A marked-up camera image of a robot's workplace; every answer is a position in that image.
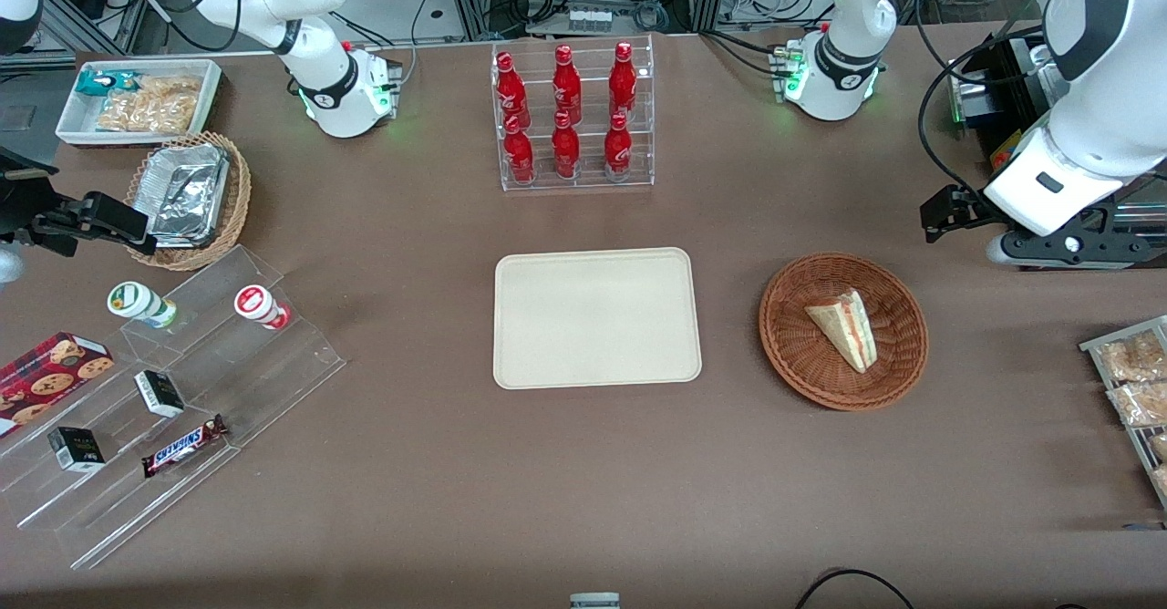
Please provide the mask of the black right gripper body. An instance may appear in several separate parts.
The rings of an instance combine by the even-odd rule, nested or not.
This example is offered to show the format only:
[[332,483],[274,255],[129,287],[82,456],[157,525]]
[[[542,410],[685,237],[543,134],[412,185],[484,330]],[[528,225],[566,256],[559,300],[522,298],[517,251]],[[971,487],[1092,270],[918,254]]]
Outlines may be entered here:
[[58,209],[61,200],[50,178],[55,166],[1,148],[1,235],[25,230],[41,214]]

